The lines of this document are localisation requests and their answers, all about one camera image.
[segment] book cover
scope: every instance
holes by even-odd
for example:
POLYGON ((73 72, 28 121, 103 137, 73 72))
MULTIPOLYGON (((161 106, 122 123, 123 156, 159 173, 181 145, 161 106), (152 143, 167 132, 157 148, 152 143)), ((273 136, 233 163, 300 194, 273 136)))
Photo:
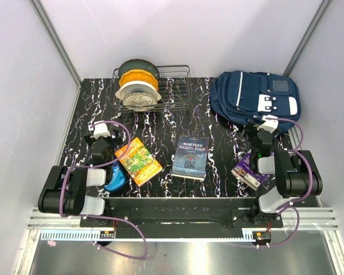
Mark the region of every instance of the book cover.
POLYGON ((207 155, 208 138, 180 136, 174 156, 172 176, 204 180, 207 155))
MULTIPOLYGON (((124 146, 115 152, 115 155, 119 157, 126 150, 126 147, 124 146)), ((120 158, 120 162, 138 186, 146 183, 162 171, 162 166, 137 137, 131 141, 129 149, 120 158)))
POLYGON ((269 178, 269 175, 263 174, 254 174, 250 170, 249 158, 251 153, 246 154, 233 168, 232 173, 235 175, 237 179, 242 180, 246 183, 249 187, 254 189, 255 191, 259 188, 259 186, 269 178))

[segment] white wall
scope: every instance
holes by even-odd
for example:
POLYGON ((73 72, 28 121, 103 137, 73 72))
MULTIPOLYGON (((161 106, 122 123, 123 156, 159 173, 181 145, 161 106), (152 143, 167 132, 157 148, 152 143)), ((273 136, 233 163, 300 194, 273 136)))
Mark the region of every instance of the white wall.
POLYGON ((320 0, 42 0, 82 78, 130 58, 193 76, 283 73, 320 0))
POLYGON ((344 0, 334 1, 291 77, 300 90, 304 146, 323 179, 344 240, 344 0))
POLYGON ((0 274, 54 164, 76 86, 30 1, 0 1, 0 274))

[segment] gray floor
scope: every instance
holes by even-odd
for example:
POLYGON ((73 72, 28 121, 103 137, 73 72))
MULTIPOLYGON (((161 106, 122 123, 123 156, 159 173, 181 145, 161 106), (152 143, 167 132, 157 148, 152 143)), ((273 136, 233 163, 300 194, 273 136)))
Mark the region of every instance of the gray floor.
MULTIPOLYGON (((275 232, 273 242, 285 238, 275 232)), ((142 243, 114 242, 110 247, 141 255, 142 243)), ((150 258, 135 261, 97 250, 91 243, 62 241, 50 247, 40 241, 32 275, 81 274, 335 274, 325 239, 319 232, 300 231, 288 244, 249 249, 228 243, 149 243, 150 258)))

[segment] black table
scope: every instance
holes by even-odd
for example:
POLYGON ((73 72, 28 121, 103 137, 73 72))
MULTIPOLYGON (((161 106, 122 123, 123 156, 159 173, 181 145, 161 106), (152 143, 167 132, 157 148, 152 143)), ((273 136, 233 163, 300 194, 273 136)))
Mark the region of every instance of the black table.
MULTIPOLYGON (((89 121, 113 119, 123 123, 132 138, 138 137, 160 162, 163 171, 140 188, 129 178, 126 186, 110 194, 103 188, 91 190, 99 197, 256 197, 274 185, 270 176, 257 192, 231 173, 250 149, 238 126, 210 109, 212 78, 191 78, 193 100, 188 111, 116 113, 110 104, 111 79, 86 79, 76 105, 61 163, 85 164, 89 148, 83 140, 89 121), (209 154, 204 181, 171 176, 178 137, 182 134, 209 137, 209 154)), ((279 135, 278 146, 291 148, 288 134, 279 135)))

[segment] wire basket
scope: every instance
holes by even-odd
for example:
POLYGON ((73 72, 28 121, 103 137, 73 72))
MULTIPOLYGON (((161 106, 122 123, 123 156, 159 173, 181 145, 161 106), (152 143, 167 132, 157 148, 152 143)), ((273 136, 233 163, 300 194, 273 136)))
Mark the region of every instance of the wire basket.
POLYGON ((144 112, 187 110, 191 103, 190 67, 187 65, 157 66, 159 70, 158 93, 161 100, 155 105, 123 105, 116 97, 119 85, 119 69, 114 70, 110 103, 117 112, 144 112))

